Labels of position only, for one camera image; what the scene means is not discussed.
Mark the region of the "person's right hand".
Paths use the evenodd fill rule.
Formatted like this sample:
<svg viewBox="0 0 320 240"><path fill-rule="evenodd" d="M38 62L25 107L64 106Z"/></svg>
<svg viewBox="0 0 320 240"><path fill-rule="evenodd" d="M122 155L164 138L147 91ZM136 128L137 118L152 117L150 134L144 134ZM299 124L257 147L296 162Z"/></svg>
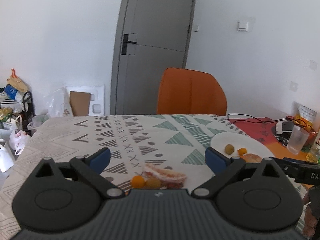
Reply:
<svg viewBox="0 0 320 240"><path fill-rule="evenodd" d="M319 239L319 186L311 187L303 198L306 205L303 235L310 239Z"/></svg>

